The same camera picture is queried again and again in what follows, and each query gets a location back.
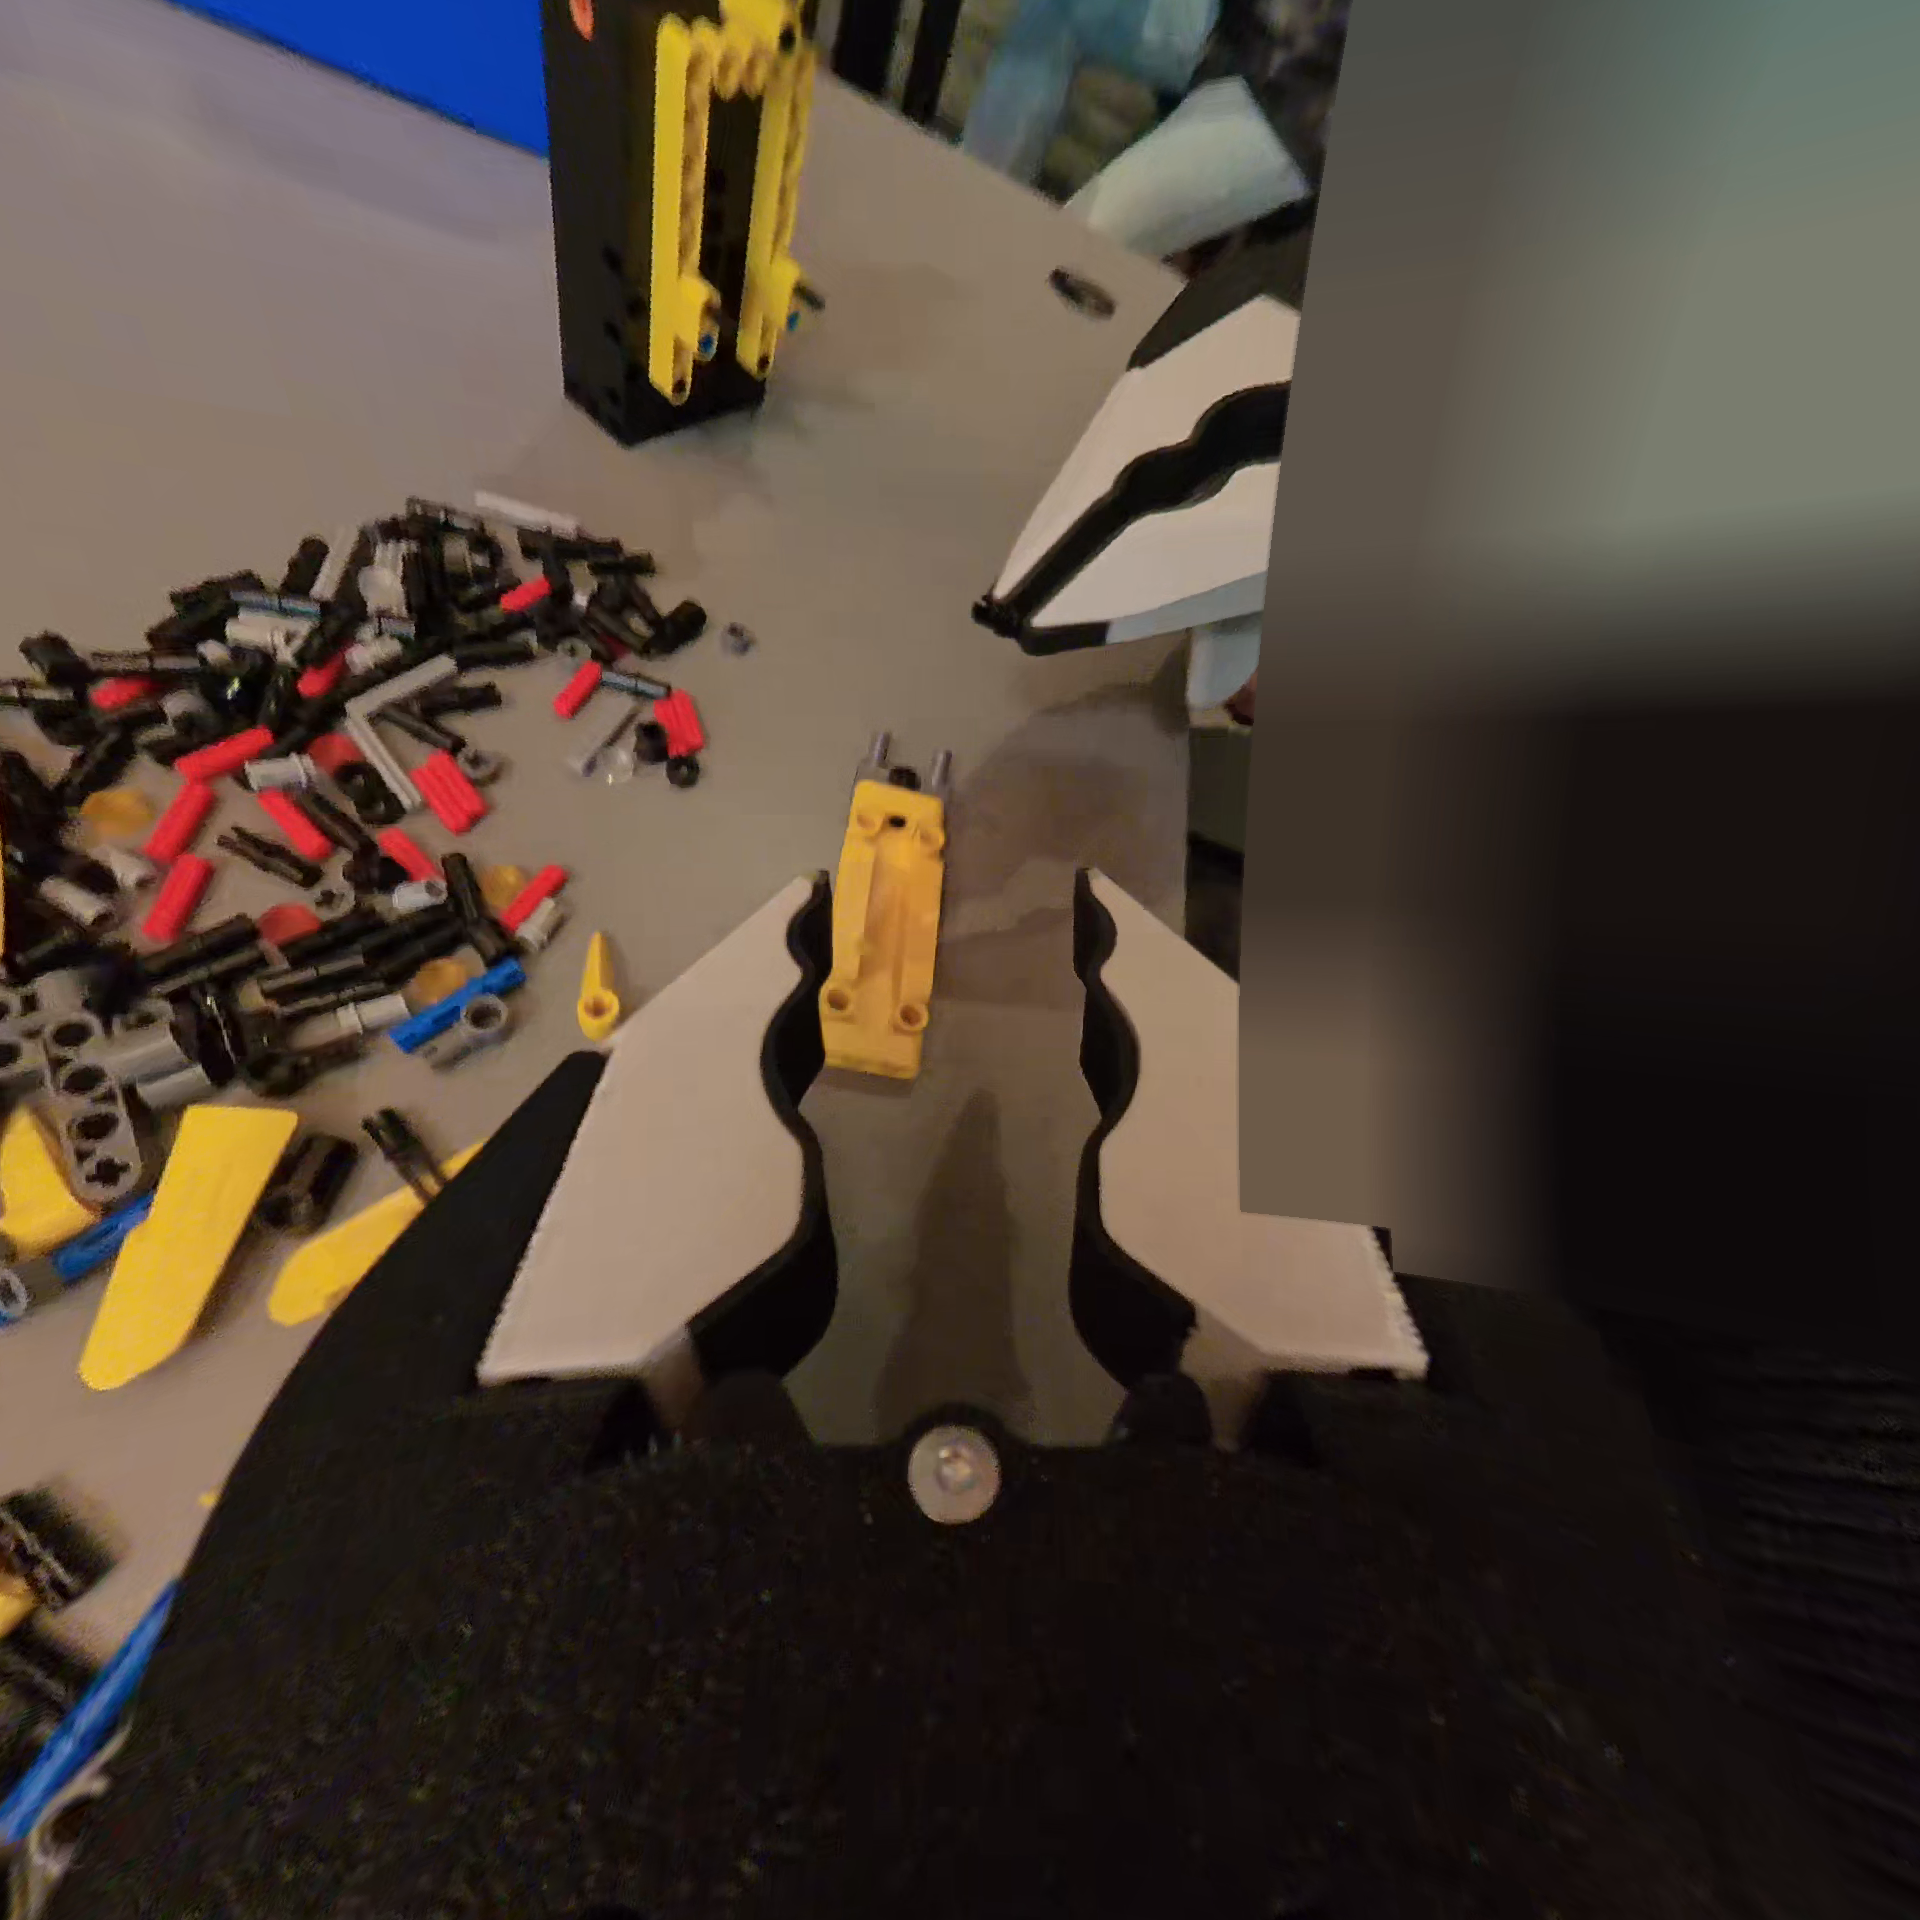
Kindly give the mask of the blue plastic bin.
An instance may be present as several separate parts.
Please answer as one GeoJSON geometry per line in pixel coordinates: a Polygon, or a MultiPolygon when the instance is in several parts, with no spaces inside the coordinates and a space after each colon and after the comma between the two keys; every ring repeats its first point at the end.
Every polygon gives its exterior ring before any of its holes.
{"type": "Polygon", "coordinates": [[[175,2],[229,33],[547,154],[541,2],[175,2]]]}

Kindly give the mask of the pile of black red pins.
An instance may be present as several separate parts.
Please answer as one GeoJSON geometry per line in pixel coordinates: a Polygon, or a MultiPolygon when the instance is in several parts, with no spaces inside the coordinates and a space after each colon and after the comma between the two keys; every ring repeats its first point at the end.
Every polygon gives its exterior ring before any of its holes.
{"type": "Polygon", "coordinates": [[[672,684],[709,628],[652,552],[503,497],[412,495],[276,572],[175,584],[122,646],[6,657],[6,1079],[151,1114],[291,1099],[392,1038],[493,1042],[570,925],[587,853],[509,825],[566,731],[579,786],[704,771],[672,684]]]}

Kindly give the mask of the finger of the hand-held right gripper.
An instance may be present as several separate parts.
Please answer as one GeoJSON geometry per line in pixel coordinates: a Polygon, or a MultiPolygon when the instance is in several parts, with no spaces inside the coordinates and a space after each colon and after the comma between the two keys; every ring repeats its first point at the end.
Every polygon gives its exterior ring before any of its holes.
{"type": "MultiPolygon", "coordinates": [[[[1126,366],[1072,451],[1269,449],[1281,458],[1300,324],[1302,316],[1293,321],[1281,308],[1244,305],[1151,366],[1126,366]]],[[[993,631],[993,587],[973,603],[973,619],[993,631]]]]}
{"type": "Polygon", "coordinates": [[[1281,461],[1078,449],[993,580],[993,631],[1030,657],[1187,644],[1187,708],[1233,708],[1261,661],[1281,461]]]}

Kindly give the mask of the yellow toy wedge panel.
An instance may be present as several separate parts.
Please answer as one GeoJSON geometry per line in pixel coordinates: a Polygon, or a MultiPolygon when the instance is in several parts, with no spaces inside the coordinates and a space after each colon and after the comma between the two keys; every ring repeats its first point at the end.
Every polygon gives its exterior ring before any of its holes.
{"type": "Polygon", "coordinates": [[[87,1390],[119,1390],[190,1342],[299,1126],[284,1107],[184,1108],[154,1205],[112,1262],[87,1330],[87,1390]]]}

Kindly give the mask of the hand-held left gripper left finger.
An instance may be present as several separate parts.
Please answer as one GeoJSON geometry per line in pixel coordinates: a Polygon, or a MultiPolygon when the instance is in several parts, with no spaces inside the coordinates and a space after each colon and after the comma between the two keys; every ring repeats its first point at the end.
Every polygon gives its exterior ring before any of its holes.
{"type": "Polygon", "coordinates": [[[485,1386],[636,1381],[681,1429],[728,1375],[789,1377],[838,1300],[824,1156],[830,877],[802,874],[607,1047],[481,1348],[485,1386]]]}

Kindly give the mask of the yellow toy panel with pins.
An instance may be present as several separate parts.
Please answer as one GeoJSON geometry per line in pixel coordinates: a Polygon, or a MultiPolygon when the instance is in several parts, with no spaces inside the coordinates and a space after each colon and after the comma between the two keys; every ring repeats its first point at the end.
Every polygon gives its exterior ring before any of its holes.
{"type": "Polygon", "coordinates": [[[921,771],[877,731],[860,764],[818,990],[824,1063],[889,1082],[923,1068],[946,872],[946,751],[921,771]]]}

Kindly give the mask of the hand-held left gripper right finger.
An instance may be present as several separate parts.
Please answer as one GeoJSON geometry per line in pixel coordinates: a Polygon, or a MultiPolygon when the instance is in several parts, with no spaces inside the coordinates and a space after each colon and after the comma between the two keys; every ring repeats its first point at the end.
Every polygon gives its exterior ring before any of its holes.
{"type": "Polygon", "coordinates": [[[1068,1314],[1095,1364],[1127,1395],[1179,1382],[1224,1449],[1273,1381],[1426,1382],[1372,1229],[1241,1207],[1237,982],[1095,868],[1072,886],[1072,967],[1095,1126],[1068,1314]]]}

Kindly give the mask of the heap of assorted yellow parts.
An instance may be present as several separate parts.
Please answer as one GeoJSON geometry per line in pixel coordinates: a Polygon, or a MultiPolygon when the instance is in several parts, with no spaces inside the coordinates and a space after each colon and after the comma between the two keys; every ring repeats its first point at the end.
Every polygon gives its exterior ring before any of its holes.
{"type": "MultiPolygon", "coordinates": [[[[184,1035],[184,1020],[166,1023],[156,1011],[138,1014],[128,1042],[82,1014],[58,1016],[38,1042],[6,1032],[6,1108],[30,1116],[26,1140],[50,1139],[43,1189],[62,1200],[71,1180],[84,1232],[135,1200],[154,1205],[190,1104],[150,1126],[135,1108],[135,1082],[118,1082],[112,1068],[170,1066],[198,1091],[201,1079],[187,1071],[184,1035]]],[[[87,1390],[79,1353],[131,1235],[106,1235],[110,1251],[67,1282],[50,1257],[78,1232],[30,1243],[23,1219],[6,1212],[6,1495],[26,1495],[30,1516],[54,1520],[62,1546],[79,1546],[79,1596],[55,1592],[38,1633],[79,1659],[82,1677],[110,1669],[156,1596],[180,1576],[209,1519],[209,1495],[312,1338],[321,1294],[317,1284],[280,1284],[280,1270],[357,1207],[393,1191],[417,1205],[365,1120],[381,1107],[396,1108],[401,1092],[429,1092],[429,1079],[429,1068],[381,1039],[288,1102],[257,1102],[243,1082],[229,1084],[212,1107],[284,1107],[299,1114],[299,1132],[190,1342],[119,1390],[87,1390]]]]}

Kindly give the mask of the black and yellow toy tower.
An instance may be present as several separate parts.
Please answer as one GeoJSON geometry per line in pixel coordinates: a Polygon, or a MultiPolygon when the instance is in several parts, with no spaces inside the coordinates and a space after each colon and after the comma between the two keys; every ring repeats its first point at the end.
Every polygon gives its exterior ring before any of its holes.
{"type": "Polygon", "coordinates": [[[616,445],[760,409],[818,308],[796,253],[818,76],[802,2],[547,2],[566,400],[616,445]]]}

